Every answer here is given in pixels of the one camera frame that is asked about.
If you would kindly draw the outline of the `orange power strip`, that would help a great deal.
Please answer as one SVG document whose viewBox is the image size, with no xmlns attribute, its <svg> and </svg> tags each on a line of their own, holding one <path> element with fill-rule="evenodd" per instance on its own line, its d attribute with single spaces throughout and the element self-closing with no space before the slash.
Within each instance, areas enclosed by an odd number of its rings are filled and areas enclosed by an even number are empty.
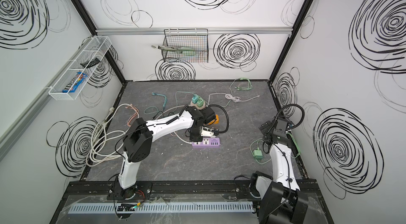
<svg viewBox="0 0 406 224">
<path fill-rule="evenodd" d="M 215 119 L 213 120 L 213 124 L 218 124 L 219 123 L 219 116 L 216 115 Z"/>
</svg>

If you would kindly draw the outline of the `round pink power strip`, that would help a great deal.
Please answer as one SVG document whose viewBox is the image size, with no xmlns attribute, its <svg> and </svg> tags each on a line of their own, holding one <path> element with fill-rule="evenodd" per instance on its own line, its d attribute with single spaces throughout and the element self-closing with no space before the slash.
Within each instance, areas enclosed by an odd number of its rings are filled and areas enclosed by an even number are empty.
<svg viewBox="0 0 406 224">
<path fill-rule="evenodd" d="M 193 104 L 192 102 L 190 103 L 190 106 L 193 106 L 193 107 L 201 110 L 201 109 L 204 109 L 206 107 L 206 102 L 205 102 L 205 105 L 203 107 L 198 107 L 196 104 Z"/>
</svg>

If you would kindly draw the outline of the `teal plug adapter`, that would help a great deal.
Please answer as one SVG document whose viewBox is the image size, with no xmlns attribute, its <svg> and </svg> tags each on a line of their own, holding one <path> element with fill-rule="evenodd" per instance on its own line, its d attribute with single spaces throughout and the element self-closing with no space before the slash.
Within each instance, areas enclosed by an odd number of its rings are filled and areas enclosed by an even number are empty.
<svg viewBox="0 0 406 224">
<path fill-rule="evenodd" d="M 193 104 L 196 104 L 196 103 L 199 101 L 199 99 L 200 99 L 200 97 L 199 97 L 198 95 L 194 95 L 194 96 L 192 97 L 191 102 L 192 102 Z"/>
</svg>

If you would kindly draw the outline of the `purple power strip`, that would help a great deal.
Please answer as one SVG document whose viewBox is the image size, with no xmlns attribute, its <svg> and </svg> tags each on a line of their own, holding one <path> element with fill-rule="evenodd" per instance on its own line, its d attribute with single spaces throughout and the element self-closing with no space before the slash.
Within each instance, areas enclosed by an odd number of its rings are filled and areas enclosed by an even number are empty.
<svg viewBox="0 0 406 224">
<path fill-rule="evenodd" d="M 201 142 L 193 142 L 193 149 L 216 149 L 220 148 L 221 143 L 218 137 L 203 138 Z"/>
</svg>

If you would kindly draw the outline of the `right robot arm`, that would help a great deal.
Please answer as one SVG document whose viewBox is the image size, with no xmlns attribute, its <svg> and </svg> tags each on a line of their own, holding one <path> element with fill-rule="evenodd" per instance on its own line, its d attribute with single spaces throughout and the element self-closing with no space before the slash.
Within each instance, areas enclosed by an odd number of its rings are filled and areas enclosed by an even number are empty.
<svg viewBox="0 0 406 224">
<path fill-rule="evenodd" d="M 261 198 L 257 217 L 260 224 L 303 224 L 308 196 L 300 191 L 291 160 L 293 141 L 288 138 L 289 121 L 276 118 L 260 126 L 264 148 L 270 155 L 272 175 L 256 172 L 252 189 Z"/>
</svg>

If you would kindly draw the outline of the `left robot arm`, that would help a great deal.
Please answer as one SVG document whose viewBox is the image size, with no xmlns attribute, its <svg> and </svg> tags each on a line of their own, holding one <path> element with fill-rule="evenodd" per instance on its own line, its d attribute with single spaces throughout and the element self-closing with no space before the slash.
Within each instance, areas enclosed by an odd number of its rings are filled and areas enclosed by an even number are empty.
<svg viewBox="0 0 406 224">
<path fill-rule="evenodd" d="M 152 144 L 171 133 L 187 130 L 191 142 L 202 142 L 205 137 L 213 137 L 215 132 L 205 126 L 215 120 L 216 114 L 210 107 L 198 109 L 184 106 L 181 112 L 157 120 L 136 119 L 130 128 L 130 134 L 123 139 L 123 164 L 118 175 L 122 189 L 136 184 L 141 162 L 151 153 Z"/>
</svg>

